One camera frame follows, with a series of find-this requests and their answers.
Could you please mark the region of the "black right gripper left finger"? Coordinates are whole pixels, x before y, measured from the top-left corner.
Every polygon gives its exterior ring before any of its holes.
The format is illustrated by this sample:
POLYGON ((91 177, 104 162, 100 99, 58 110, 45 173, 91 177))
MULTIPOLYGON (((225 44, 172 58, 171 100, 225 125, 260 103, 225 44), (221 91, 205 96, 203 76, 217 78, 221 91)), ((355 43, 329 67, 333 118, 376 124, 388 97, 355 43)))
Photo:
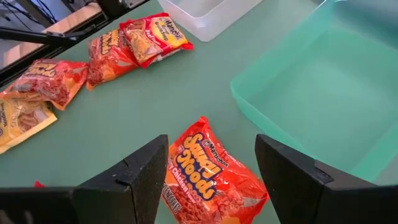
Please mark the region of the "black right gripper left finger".
POLYGON ((161 134, 73 191, 78 224, 154 224, 169 139, 161 134))

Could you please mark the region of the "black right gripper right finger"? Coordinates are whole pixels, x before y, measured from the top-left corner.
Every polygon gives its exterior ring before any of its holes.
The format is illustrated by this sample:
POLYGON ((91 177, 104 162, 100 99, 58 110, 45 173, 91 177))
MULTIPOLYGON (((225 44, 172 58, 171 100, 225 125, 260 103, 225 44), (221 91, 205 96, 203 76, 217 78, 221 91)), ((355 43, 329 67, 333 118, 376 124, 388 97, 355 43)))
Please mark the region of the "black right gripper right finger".
POLYGON ((371 224, 374 184, 258 134, 256 159, 281 224, 371 224))

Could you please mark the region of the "orange Saucy Noods packet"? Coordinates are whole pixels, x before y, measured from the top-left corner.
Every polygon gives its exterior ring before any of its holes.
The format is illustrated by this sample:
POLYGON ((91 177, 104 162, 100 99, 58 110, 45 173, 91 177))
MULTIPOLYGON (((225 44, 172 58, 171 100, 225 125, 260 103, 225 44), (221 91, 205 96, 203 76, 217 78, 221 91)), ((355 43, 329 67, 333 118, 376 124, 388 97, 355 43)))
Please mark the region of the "orange Saucy Noods packet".
POLYGON ((89 44, 89 56, 89 74, 86 79, 88 90, 139 67, 120 29, 113 29, 93 39, 89 44))
POLYGON ((162 198, 178 224, 251 224, 269 194, 202 116, 169 146, 162 198))
POLYGON ((39 59, 0 95, 24 101, 49 101, 63 111, 85 84, 88 67, 86 62, 39 59))

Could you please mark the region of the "yellow chicken ramen packet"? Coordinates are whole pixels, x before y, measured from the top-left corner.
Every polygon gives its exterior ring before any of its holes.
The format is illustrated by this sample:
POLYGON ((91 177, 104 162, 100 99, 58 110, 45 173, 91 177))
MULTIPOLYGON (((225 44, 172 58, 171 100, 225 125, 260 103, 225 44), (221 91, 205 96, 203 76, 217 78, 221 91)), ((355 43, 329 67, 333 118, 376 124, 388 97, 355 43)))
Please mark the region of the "yellow chicken ramen packet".
POLYGON ((44 101, 21 101, 0 98, 0 154, 20 144, 57 117, 44 101))

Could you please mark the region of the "red beef ramen packet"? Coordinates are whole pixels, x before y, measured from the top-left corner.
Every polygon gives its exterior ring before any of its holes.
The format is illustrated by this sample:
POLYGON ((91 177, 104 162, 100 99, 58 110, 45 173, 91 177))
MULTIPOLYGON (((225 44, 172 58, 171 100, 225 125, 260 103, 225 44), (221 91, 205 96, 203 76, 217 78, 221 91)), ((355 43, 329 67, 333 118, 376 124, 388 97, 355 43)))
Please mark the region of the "red beef ramen packet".
POLYGON ((194 49, 194 45, 166 12, 129 19, 120 23, 119 28, 142 68, 147 68, 180 50, 194 49))

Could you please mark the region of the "green table mat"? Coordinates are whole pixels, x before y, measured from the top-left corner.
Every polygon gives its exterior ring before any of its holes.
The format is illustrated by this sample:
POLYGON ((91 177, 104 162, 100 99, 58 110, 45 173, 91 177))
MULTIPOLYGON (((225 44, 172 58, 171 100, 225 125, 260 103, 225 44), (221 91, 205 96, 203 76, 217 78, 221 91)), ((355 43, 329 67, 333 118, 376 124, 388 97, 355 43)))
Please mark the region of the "green table mat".
MULTIPOLYGON (((265 0, 209 42, 175 22, 193 50, 79 91, 66 110, 57 112, 56 122, 0 155, 0 218, 78 224, 73 191, 79 185, 161 134, 170 146, 202 116, 229 154, 263 181, 255 143, 265 133, 240 110, 231 82, 319 5, 265 0), (36 180, 45 187, 35 188, 36 180)), ((374 184, 371 192, 378 211, 371 224, 398 224, 398 184, 374 184)), ((275 210, 269 196, 251 224, 273 224, 270 209, 275 210)), ((173 223, 178 222, 161 192, 154 224, 173 223)))

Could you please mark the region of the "teal plastic bin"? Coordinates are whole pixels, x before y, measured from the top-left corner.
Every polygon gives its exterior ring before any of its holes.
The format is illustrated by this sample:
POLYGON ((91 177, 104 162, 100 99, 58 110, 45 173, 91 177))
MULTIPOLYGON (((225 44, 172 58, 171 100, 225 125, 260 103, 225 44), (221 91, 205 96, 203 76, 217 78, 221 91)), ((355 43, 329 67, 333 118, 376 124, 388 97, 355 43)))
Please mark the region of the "teal plastic bin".
POLYGON ((231 91, 273 139, 368 182, 398 184, 398 0, 324 0, 231 91))

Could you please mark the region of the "light wooden table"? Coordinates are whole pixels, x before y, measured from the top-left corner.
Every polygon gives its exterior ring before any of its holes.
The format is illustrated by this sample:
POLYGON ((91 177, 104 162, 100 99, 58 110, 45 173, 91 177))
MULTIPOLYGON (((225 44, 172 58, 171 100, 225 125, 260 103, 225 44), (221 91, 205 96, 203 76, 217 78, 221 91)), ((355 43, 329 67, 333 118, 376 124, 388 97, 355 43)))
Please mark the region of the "light wooden table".
MULTIPOLYGON (((84 22, 88 22, 88 19, 94 18, 94 16, 102 15, 100 6, 93 2, 87 6, 83 6, 76 12, 71 13, 60 22, 55 23, 49 28, 44 29, 45 31, 66 33, 72 31, 73 28, 77 28, 78 25, 82 25, 84 22)), ((0 40, 0 68, 6 67, 20 58, 29 55, 30 53, 43 47, 43 44, 36 44, 30 42, 15 42, 12 40, 0 40)))

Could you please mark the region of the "clear plastic bin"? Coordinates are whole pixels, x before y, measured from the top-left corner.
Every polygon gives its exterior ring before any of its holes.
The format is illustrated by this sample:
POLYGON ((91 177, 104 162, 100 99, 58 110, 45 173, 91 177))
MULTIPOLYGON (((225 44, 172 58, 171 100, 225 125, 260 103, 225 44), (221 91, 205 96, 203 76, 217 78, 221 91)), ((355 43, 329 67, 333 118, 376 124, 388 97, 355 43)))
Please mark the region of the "clear plastic bin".
POLYGON ((209 42, 263 0, 158 0, 164 12, 202 42, 209 42))

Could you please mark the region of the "black aluminium rig frame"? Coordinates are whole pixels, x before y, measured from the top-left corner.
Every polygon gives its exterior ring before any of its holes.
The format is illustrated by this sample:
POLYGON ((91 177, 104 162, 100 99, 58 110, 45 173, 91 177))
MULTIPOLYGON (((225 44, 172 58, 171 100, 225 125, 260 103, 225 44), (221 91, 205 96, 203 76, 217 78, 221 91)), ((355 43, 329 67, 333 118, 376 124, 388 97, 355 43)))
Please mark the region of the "black aluminium rig frame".
POLYGON ((95 32, 98 32, 114 20, 149 1, 150 0, 96 0, 101 8, 101 12, 65 33, 53 31, 42 33, 0 27, 0 39, 42 44, 38 50, 0 69, 0 87, 4 87, 21 76, 22 72, 26 71, 27 67, 31 65, 34 60, 56 57, 87 39, 95 32))

